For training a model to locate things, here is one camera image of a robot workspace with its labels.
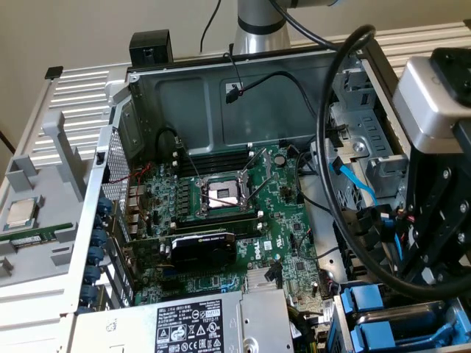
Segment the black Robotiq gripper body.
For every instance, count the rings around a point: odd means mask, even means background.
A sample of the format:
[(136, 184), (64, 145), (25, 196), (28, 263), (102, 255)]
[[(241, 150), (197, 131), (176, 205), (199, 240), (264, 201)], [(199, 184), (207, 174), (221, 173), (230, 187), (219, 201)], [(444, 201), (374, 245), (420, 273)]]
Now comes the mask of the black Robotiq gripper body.
[(465, 154), (426, 154), (411, 149), (407, 205), (415, 219), (470, 202), (470, 161)]

